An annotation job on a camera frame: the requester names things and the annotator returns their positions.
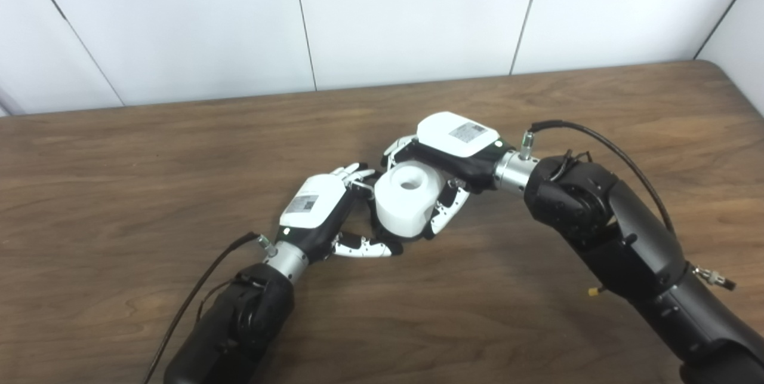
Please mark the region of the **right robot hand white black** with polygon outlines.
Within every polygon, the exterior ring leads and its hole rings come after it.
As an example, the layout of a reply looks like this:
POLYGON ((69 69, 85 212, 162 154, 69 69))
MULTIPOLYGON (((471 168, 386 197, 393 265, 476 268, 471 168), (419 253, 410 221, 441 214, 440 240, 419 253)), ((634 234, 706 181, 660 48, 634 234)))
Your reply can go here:
POLYGON ((424 227, 412 239, 433 239, 472 194, 507 190, 522 192, 528 172, 516 171, 516 148, 498 131, 452 112, 424 118, 413 136, 397 139, 383 153, 384 169, 417 161, 445 175, 434 206, 425 214, 424 227))

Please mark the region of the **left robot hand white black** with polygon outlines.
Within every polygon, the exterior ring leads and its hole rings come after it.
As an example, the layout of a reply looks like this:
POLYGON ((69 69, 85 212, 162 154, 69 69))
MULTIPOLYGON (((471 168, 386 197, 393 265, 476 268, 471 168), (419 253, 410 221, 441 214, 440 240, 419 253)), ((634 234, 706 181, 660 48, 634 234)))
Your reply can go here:
POLYGON ((363 162, 307 178, 279 218, 276 242, 295 246, 309 264, 333 254, 350 258, 403 254, 400 242, 350 234, 342 229, 359 202, 375 208, 373 185, 379 178, 380 172, 363 162))

